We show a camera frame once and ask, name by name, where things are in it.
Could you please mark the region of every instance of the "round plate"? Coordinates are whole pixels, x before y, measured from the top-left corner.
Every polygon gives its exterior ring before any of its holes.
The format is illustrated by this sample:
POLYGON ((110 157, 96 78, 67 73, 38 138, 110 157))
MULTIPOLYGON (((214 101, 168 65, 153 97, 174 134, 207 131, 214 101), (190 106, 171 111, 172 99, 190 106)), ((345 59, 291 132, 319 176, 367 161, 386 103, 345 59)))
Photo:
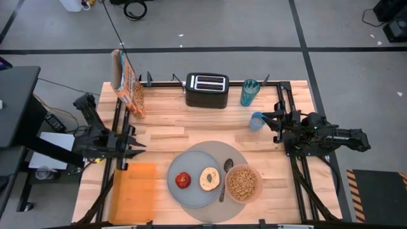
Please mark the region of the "round plate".
MULTIPOLYGON (((203 151, 213 156, 220 166, 223 166, 225 161, 229 158, 233 160, 234 165, 247 164, 244 156, 237 151, 233 146, 218 141, 206 141, 198 143, 187 151, 203 151)), ((225 172, 223 171, 223 181, 226 179, 225 172)), ((219 201, 219 196, 205 207, 183 209, 195 219, 206 223, 219 223, 235 217, 243 208, 245 204, 238 203, 226 193, 224 194, 224 201, 219 201)))
POLYGON ((167 174, 167 184, 171 195, 183 206, 199 208, 208 205, 216 199, 223 185, 223 171, 218 162, 202 151, 187 151, 177 156, 171 163, 167 174), (199 177, 207 167, 213 167, 219 172, 219 185, 211 190, 204 191, 199 185, 199 177), (178 188, 175 180, 181 172, 191 176, 191 184, 185 189, 178 188))

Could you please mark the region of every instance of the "cereal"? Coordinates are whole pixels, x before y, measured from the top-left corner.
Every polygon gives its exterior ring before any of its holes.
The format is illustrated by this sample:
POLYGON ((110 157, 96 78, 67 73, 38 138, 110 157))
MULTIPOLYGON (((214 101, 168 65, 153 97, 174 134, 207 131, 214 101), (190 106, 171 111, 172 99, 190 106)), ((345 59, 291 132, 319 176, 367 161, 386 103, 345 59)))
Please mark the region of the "cereal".
POLYGON ((229 191, 237 200, 245 201, 254 194, 256 182, 256 175, 250 169, 239 168, 232 171, 229 176, 229 191))

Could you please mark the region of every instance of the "hazard stripe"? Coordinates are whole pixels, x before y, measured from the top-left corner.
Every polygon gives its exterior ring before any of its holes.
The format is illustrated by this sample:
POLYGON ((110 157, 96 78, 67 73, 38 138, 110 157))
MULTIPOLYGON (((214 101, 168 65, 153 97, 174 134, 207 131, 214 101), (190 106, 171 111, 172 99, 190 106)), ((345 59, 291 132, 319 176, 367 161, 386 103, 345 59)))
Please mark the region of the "hazard stripe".
POLYGON ((359 209, 361 212, 363 212, 363 207, 361 205, 354 202, 354 207, 355 209, 359 209))
POLYGON ((349 188, 350 188, 350 191, 351 191, 352 193, 355 193, 356 195, 359 195, 359 191, 357 191, 356 188, 350 187, 350 186, 349 186, 349 188))
POLYGON ((346 175, 347 175, 348 177, 350 177, 350 178, 353 178, 353 179, 356 178, 355 175, 354 175, 353 173, 350 173, 350 172, 346 172, 346 175))
POLYGON ((351 184, 353 187, 357 187, 356 181, 353 181, 351 179, 348 179, 349 184, 351 184))
POLYGON ((361 219, 364 220, 364 214, 363 214, 363 213, 361 213, 361 212, 359 212, 359 211, 355 211, 355 214, 356 214, 357 217, 359 217, 359 218, 361 218, 361 219))
POLYGON ((399 172, 399 174, 400 174, 400 176, 401 176, 402 178, 404 178, 404 179, 406 179, 406 180, 407 180, 407 176, 406 176, 406 174, 403 174, 402 172, 399 172))
POLYGON ((359 190, 357 189, 356 176, 350 169, 347 170, 346 175, 348 177, 350 194, 352 196, 352 201, 354 204, 356 222, 364 223, 365 218, 363 214, 362 199, 359 195, 359 190))
POLYGON ((359 203, 362 202, 362 200, 361 200, 359 197, 355 196, 355 195, 352 195, 352 199, 354 200, 354 202, 355 202, 355 201, 357 201, 357 202, 359 202, 359 203))

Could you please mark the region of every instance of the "bagel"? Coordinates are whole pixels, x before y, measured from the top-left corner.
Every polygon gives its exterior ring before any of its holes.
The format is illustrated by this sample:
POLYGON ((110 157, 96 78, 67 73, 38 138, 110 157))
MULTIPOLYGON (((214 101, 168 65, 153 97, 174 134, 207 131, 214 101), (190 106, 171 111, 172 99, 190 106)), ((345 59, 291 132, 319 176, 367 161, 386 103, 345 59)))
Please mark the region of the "bagel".
POLYGON ((201 173, 199 177, 199 185, 205 191, 211 191, 215 189, 220 183, 219 172, 212 167, 207 167, 201 173), (208 175, 211 176, 212 180, 208 181, 208 175))

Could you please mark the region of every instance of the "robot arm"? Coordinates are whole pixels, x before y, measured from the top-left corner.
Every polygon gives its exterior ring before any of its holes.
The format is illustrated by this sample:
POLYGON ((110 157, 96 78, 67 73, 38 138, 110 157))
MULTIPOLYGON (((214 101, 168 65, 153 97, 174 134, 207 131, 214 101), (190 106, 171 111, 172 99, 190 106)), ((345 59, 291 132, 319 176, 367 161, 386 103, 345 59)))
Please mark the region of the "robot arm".
POLYGON ((128 145, 146 147, 138 143, 133 137, 135 128, 131 125, 122 131, 121 134, 110 131, 106 128, 96 112, 95 97, 86 93, 76 99, 74 106, 80 110, 88 123, 87 131, 80 137, 79 152, 85 158, 117 158, 117 169, 126 170, 127 158, 133 158, 145 150, 132 150, 128 145))
POLYGON ((325 156, 340 146, 360 152, 371 148, 362 129, 338 128, 338 125, 330 124, 326 117, 315 112, 301 114, 301 111, 291 111, 286 114, 279 109, 282 107, 278 105, 280 103, 275 105, 275 112, 263 113, 263 120, 272 131, 277 132, 273 141, 284 142, 290 155, 305 153, 310 156, 325 156))

